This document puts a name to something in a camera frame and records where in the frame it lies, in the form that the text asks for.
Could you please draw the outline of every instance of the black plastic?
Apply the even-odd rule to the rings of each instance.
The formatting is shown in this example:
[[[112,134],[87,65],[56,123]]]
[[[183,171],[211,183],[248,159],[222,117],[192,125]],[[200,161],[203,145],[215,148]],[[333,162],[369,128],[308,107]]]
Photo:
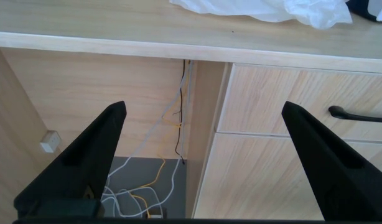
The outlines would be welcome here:
[[[369,122],[382,123],[382,118],[374,118],[374,117],[369,117],[369,116],[361,116],[361,115],[355,115],[355,114],[347,113],[340,106],[330,106],[328,108],[328,111],[334,118],[338,118],[338,119],[348,119],[348,120],[353,120],[353,121],[369,121]]]
[[[282,117],[325,221],[382,221],[382,172],[302,107]]]
[[[71,199],[81,203],[80,198],[87,198],[83,215],[95,216],[125,117],[123,101],[107,107],[16,197],[18,218],[59,215],[67,208],[52,205]]]

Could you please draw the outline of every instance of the wooden side panel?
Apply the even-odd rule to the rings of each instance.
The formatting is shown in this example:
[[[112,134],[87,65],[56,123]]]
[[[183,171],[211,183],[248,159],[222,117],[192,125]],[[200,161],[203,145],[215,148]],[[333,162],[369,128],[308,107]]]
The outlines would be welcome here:
[[[39,146],[46,130],[0,51],[0,223],[17,218],[14,197],[57,156]]]
[[[382,141],[382,123],[333,118],[328,108],[382,117],[382,74],[237,65],[218,132],[289,135],[285,101],[304,107],[345,139]]]
[[[195,99],[187,160],[186,216],[193,217],[195,199],[199,193],[207,155],[214,134],[214,120],[220,110],[219,96],[226,88],[226,73],[230,64],[198,62]]]
[[[109,104],[124,100],[128,115],[116,156],[129,156],[141,144],[173,100],[182,77],[183,61],[177,59],[23,49],[3,52],[47,128],[58,131],[63,139],[63,148]],[[180,100],[165,118],[179,123],[179,115],[173,115],[179,106]],[[188,133],[189,124],[190,119],[185,125]],[[163,122],[136,156],[158,157],[159,153],[176,159],[176,142],[177,131]]]
[[[349,143],[382,171],[382,144]],[[322,220],[289,138],[216,134],[196,218]]]

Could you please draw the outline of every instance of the drawer front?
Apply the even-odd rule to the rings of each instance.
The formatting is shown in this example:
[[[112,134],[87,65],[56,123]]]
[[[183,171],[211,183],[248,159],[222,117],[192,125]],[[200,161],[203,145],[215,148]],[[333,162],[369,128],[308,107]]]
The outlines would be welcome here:
[[[289,135],[285,101],[304,107],[345,139],[382,141],[382,123],[331,117],[330,106],[382,117],[382,75],[236,65],[231,73],[218,131]]]
[[[382,171],[382,144],[350,143]],[[216,134],[195,218],[322,220],[289,138]]]

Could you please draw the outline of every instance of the gray carpet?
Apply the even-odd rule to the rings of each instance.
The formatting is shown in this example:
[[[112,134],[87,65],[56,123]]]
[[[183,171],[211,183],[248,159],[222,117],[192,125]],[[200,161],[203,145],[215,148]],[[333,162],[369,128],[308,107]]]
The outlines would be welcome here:
[[[111,165],[111,171],[122,165],[126,159],[127,157],[115,157]],[[150,186],[156,191],[160,201],[163,201],[167,197],[167,194],[172,187],[171,178],[176,162],[177,160],[175,159],[167,159],[158,181]],[[117,171],[111,177],[109,187],[116,193],[121,189],[133,189],[140,185],[148,184],[155,179],[161,164],[161,159],[132,158],[125,167]],[[175,187],[172,195],[162,204],[167,210],[167,218],[185,218],[186,165],[187,161],[185,165],[180,161],[179,168],[174,176]],[[154,193],[149,189],[138,190],[133,192],[133,194],[144,197],[148,206],[157,203]],[[138,206],[129,194],[118,196],[118,201],[123,215],[132,215],[140,212]],[[144,210],[144,202],[142,202],[142,200],[138,200],[138,202]],[[105,207],[105,216],[112,217],[113,200],[109,199],[105,201],[103,205]],[[117,209],[115,210],[115,215],[116,217],[119,217]]]

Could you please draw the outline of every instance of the wooden desk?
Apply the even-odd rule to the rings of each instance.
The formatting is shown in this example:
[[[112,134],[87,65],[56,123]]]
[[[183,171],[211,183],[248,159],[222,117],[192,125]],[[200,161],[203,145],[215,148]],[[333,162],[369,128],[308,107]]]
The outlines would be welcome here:
[[[382,24],[353,21],[315,30],[195,14],[167,0],[0,0],[0,222],[15,218],[14,196],[56,156],[38,147],[46,130],[64,149],[125,100],[117,156],[128,156],[175,95],[183,59],[196,61],[187,215],[322,218],[279,108],[308,108],[382,170],[382,124],[327,113],[338,104],[382,116]],[[163,144],[160,153],[176,158],[175,133],[162,140],[170,131],[160,125],[138,156],[156,157]]]

